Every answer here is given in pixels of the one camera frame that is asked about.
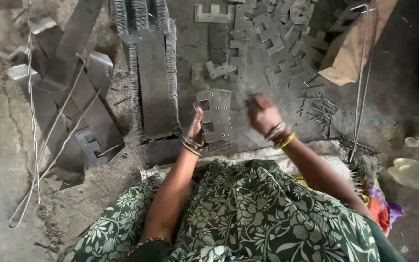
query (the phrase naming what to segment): brown paper bag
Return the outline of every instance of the brown paper bag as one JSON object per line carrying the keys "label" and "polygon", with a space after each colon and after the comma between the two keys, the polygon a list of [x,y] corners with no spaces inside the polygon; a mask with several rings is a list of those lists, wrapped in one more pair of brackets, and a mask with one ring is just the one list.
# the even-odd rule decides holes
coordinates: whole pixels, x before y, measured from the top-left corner
{"label": "brown paper bag", "polygon": [[[370,2],[370,9],[377,8],[379,11],[376,42],[378,42],[396,3],[397,0],[372,0]],[[365,41],[364,64],[368,61],[377,14],[376,11],[370,11],[368,15],[368,36]],[[337,85],[342,86],[350,82],[358,81],[365,18],[366,14],[361,14],[352,25],[350,25],[346,32],[334,39],[321,63],[319,74]]]}

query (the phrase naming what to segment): white plastic jug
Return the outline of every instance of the white plastic jug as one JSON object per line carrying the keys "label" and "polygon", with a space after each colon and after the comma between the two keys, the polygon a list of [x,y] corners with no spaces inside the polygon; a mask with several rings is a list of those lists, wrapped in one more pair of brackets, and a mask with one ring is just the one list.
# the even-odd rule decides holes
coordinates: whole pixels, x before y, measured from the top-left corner
{"label": "white plastic jug", "polygon": [[419,189],[419,161],[408,158],[397,158],[394,166],[387,172],[399,184]]}

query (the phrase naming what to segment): crack in floor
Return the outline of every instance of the crack in floor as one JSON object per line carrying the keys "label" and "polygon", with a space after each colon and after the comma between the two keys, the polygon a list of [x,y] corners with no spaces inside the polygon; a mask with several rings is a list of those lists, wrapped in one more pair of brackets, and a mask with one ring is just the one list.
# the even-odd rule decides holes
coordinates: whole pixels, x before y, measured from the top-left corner
{"label": "crack in floor", "polygon": [[[0,57],[0,72],[3,72],[4,71],[3,64],[4,64],[4,62],[3,62],[2,58]],[[16,130],[16,132],[18,134],[17,142],[20,145],[20,152],[24,155],[24,158],[25,158],[25,167],[27,169],[27,173],[28,173],[29,178],[30,178],[28,180],[28,184],[31,186],[31,182],[30,181],[31,181],[31,178],[32,178],[32,173],[31,173],[31,171],[29,169],[28,153],[27,153],[27,151],[24,148],[23,133],[22,133],[22,130],[20,129],[20,127],[19,127],[19,123],[17,123],[17,121],[14,118],[14,115],[12,114],[11,97],[9,95],[8,89],[6,88],[6,81],[2,80],[1,82],[2,82],[1,92],[4,94],[4,96],[7,99],[7,103],[8,103],[8,116],[9,116],[10,120],[14,123],[15,130]]]}

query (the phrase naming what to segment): green floral sari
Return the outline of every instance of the green floral sari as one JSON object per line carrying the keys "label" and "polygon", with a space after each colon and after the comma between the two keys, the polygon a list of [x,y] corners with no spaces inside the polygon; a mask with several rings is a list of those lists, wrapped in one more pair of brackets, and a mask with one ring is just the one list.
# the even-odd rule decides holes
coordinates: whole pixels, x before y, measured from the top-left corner
{"label": "green floral sari", "polygon": [[[125,191],[59,261],[125,261],[165,176]],[[370,220],[303,186],[275,161],[197,168],[180,219],[162,261],[379,261]]]}

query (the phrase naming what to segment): metal wire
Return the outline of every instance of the metal wire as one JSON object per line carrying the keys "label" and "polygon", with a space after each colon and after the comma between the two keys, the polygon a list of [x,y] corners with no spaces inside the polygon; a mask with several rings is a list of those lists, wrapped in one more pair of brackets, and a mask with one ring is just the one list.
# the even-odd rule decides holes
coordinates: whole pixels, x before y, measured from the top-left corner
{"label": "metal wire", "polygon": [[[95,97],[90,101],[90,104],[87,106],[87,108],[84,110],[84,112],[80,115],[79,120],[77,121],[77,123],[75,123],[75,127],[72,129],[72,131],[67,135],[66,139],[64,140],[64,142],[62,142],[62,146],[59,150],[59,152],[57,153],[55,159],[53,159],[53,161],[51,161],[51,164],[48,166],[48,168],[43,172],[43,175],[40,177],[40,179],[38,180],[38,183],[48,174],[49,170],[51,169],[51,167],[53,167],[53,165],[56,163],[56,161],[58,160],[59,156],[61,155],[62,151],[64,150],[64,147],[66,146],[67,141],[70,139],[70,137],[72,136],[72,134],[77,130],[77,128],[79,127],[79,124],[82,120],[82,118],[84,117],[85,113],[90,109],[91,105],[93,104],[93,102],[96,100],[96,98],[98,98],[101,90],[103,89],[103,87],[105,86],[106,81],[109,78],[109,72],[106,72],[106,78],[104,79],[102,85],[100,86],[100,88],[98,89],[98,91],[96,92]],[[17,209],[14,211],[14,214],[11,216],[11,218],[9,219],[9,228],[14,229],[16,227],[18,227],[20,225],[20,223],[22,222],[22,219],[24,218],[25,212],[27,210],[28,204],[30,202],[30,197],[32,196],[32,192],[33,192],[33,188],[34,188],[34,184],[32,183],[32,187],[30,188],[30,191],[25,194],[24,199],[22,199],[22,201],[20,202],[20,204],[17,206]],[[22,211],[22,214],[20,215],[19,221],[17,222],[17,224],[15,226],[12,226],[12,220],[14,219],[17,211],[19,211],[20,207],[22,207],[22,204],[25,202],[25,206],[24,209]]]}
{"label": "metal wire", "polygon": [[30,95],[30,110],[32,111],[32,120],[31,120],[31,126],[32,126],[32,135],[33,135],[33,151],[35,153],[35,175],[32,179],[32,185],[36,182],[37,185],[37,191],[38,191],[38,204],[41,204],[41,194],[40,194],[40,185],[38,183],[40,179],[40,173],[38,171],[38,144],[36,141],[36,121],[35,121],[35,106],[33,104],[33,91],[32,91],[32,22],[30,21],[30,3],[29,0],[26,0],[26,9],[27,9],[27,17],[28,17],[28,93]]}
{"label": "metal wire", "polygon": [[[355,108],[355,126],[354,126],[354,130],[353,130],[353,146],[352,146],[352,151],[350,153],[350,157],[349,157],[349,163],[352,161],[353,159],[353,154],[355,153],[355,150],[357,149],[357,142],[358,142],[358,134],[360,132],[360,125],[361,125],[361,120],[363,118],[363,109],[364,109],[364,102],[366,99],[366,91],[368,90],[368,84],[369,84],[369,80],[370,80],[370,72],[371,72],[371,65],[373,62],[373,52],[374,52],[374,47],[376,46],[375,42],[376,42],[376,34],[378,32],[378,21],[379,21],[379,10],[374,8],[374,9],[369,9],[368,4],[362,4],[359,5],[356,8],[352,8],[352,10],[360,8],[366,6],[366,22],[365,22],[365,32],[364,32],[364,39],[363,39],[363,53],[362,53],[362,61],[360,64],[360,80],[358,82],[358,90],[357,90],[357,106]],[[370,52],[369,52],[369,64],[368,64],[368,73],[366,75],[366,84],[364,86],[364,90],[363,90],[363,99],[361,101],[361,104],[359,104],[359,100],[360,100],[360,87],[362,84],[362,80],[363,80],[363,71],[364,71],[364,48],[365,48],[365,41],[367,39],[367,29],[368,29],[368,13],[370,11],[376,11],[376,19],[375,19],[375,24],[374,24],[374,34],[371,40],[371,48],[370,48]],[[358,107],[360,106],[360,114],[358,116]]]}

